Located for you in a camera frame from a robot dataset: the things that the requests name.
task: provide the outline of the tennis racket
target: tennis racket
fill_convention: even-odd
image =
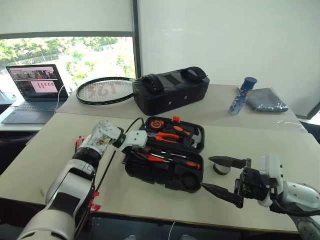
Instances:
[[[78,100],[84,104],[115,104],[133,96],[133,80],[118,76],[97,78],[79,86],[75,94]]]

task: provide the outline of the laptop screen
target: laptop screen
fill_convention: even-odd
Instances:
[[[63,86],[54,64],[7,66],[6,69],[26,100],[56,99]],[[68,97],[65,89],[61,90],[60,97]]]

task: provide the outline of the black duffel bag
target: black duffel bag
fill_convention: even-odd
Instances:
[[[133,97],[142,112],[152,116],[203,99],[209,82],[197,66],[148,74],[133,82]]]

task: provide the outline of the pliers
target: pliers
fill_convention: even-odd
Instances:
[[[176,139],[176,140],[179,140],[180,137],[176,134],[172,134],[172,133],[164,133],[164,132],[157,132],[157,133],[154,133],[154,132],[147,132],[146,135],[148,137],[152,137],[152,138],[155,138],[155,140],[157,141],[163,141],[163,142],[168,142],[168,143],[178,143],[177,141],[171,141],[171,140],[167,140],[165,138],[173,138],[173,139]]]

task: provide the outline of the blue bottle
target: blue bottle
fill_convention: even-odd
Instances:
[[[254,88],[254,85],[257,83],[257,79],[254,77],[247,76],[244,79],[244,82],[239,89],[238,94],[235,96],[230,108],[229,113],[232,115],[237,115],[242,107],[244,106],[245,102],[247,101],[247,98],[249,96],[249,93]]]

